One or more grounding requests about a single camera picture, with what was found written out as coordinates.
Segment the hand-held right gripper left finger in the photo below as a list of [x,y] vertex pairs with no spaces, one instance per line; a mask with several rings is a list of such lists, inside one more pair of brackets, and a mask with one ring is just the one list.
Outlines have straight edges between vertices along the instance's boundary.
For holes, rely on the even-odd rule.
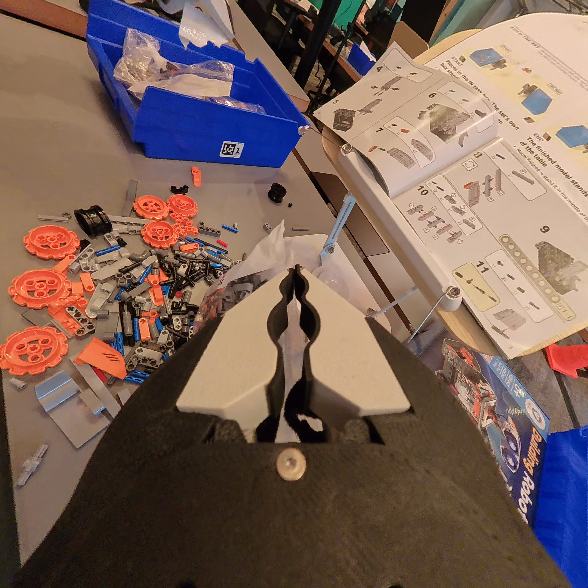
[[285,398],[279,339],[288,327],[294,270],[272,278],[219,320],[176,402],[179,411],[213,415],[274,442]]

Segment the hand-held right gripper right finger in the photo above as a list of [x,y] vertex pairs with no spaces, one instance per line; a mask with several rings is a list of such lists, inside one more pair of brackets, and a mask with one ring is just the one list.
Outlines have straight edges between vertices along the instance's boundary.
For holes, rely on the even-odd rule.
[[327,442],[353,420],[404,413],[410,402],[375,333],[396,343],[304,268],[296,269],[296,437]]

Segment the clear bag of small pieces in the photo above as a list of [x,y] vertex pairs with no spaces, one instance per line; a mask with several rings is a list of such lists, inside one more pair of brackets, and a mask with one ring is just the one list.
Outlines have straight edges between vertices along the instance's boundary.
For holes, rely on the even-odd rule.
[[[306,238],[301,243],[296,243],[293,238],[285,238],[283,225],[284,223],[281,223],[264,237],[245,261],[229,269],[227,274],[206,293],[196,315],[195,337],[200,337],[205,327],[216,327],[211,323],[212,320],[219,320],[227,311],[243,302],[281,272],[294,268],[298,263],[304,265],[306,260],[304,256],[299,256],[300,253],[310,254],[311,268],[315,267],[316,258],[313,254],[318,250],[309,244]],[[297,321],[296,298],[293,296],[288,305],[288,327],[279,339],[285,371],[285,398],[275,438],[277,443],[300,442],[296,437],[296,413],[293,411],[295,397],[292,395],[296,385],[296,335],[300,334],[300,329],[296,326]],[[259,442],[253,430],[242,430],[240,426],[239,430],[248,441]]]

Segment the blue storage bin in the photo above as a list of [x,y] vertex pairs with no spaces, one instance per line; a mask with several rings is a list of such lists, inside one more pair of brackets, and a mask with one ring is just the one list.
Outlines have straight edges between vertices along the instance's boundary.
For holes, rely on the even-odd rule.
[[[86,41],[111,105],[147,157],[279,168],[308,126],[299,108],[265,65],[208,43],[184,49],[180,26],[119,1],[91,1]],[[137,102],[114,78],[127,29],[153,36],[162,56],[193,65],[218,59],[235,65],[230,97],[259,105],[261,114],[158,88]]]

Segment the orange curved panel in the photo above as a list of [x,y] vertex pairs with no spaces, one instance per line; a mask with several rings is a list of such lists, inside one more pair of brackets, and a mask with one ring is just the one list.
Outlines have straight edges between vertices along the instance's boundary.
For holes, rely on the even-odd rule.
[[93,337],[73,360],[74,364],[89,364],[119,379],[127,376],[124,356],[107,343]]

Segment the long light grey beam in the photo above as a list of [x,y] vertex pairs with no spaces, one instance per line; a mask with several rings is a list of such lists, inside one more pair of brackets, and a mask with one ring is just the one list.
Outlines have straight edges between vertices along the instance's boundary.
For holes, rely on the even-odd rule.
[[79,365],[74,362],[72,362],[72,365],[89,386],[88,390],[83,390],[79,393],[84,404],[95,415],[100,415],[106,410],[107,414],[114,418],[121,410],[121,406],[107,390],[92,366],[88,364]]

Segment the blue robot kit box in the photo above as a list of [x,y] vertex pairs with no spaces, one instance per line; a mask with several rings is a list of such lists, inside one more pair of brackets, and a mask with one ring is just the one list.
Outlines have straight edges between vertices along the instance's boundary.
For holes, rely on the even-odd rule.
[[498,356],[475,351],[433,325],[409,349],[454,396],[478,428],[523,520],[534,527],[550,421]]

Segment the large grey panel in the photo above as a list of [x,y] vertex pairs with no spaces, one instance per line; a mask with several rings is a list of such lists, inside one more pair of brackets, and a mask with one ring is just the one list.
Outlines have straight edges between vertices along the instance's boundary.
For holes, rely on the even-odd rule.
[[90,390],[80,391],[66,371],[59,371],[35,386],[44,411],[78,449],[109,425],[104,404]]

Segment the black wheel rims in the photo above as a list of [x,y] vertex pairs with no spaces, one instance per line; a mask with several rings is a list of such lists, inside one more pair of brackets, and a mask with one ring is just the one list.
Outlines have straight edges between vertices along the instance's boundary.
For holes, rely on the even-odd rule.
[[111,233],[113,230],[110,218],[99,205],[93,205],[88,209],[75,209],[73,214],[83,232],[91,239]]

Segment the red plastic object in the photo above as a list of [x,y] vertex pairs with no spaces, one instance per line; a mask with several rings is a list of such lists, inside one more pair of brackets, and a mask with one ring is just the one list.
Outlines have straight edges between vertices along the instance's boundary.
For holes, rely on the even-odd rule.
[[552,370],[577,379],[578,371],[587,371],[587,344],[545,347],[548,365]]

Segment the light grey cross connector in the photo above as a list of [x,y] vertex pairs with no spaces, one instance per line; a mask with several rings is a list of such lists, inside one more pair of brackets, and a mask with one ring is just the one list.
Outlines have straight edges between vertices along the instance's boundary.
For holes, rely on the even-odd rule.
[[22,466],[21,474],[17,480],[18,488],[23,487],[26,484],[26,482],[30,479],[32,474],[35,473],[37,469],[40,467],[45,456],[45,453],[48,450],[48,447],[49,446],[45,443],[41,444],[39,448],[36,450],[36,452],[34,452],[31,457],[26,459]]

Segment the black slanted pole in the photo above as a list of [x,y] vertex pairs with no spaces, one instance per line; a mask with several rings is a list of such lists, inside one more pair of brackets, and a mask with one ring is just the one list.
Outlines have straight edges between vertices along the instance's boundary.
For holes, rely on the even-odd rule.
[[298,67],[295,72],[294,80],[298,85],[304,89],[305,85],[312,73],[314,64],[320,53],[324,40],[327,36],[329,27],[336,16],[336,13],[342,1],[323,1],[316,22],[305,48],[300,57]]

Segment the torn clear plastic bag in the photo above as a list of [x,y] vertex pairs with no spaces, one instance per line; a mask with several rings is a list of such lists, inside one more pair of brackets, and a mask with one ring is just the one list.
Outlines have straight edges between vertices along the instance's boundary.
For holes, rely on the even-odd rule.
[[226,1],[185,1],[179,28],[179,38],[185,49],[190,43],[198,48],[210,42],[221,47],[234,37]]

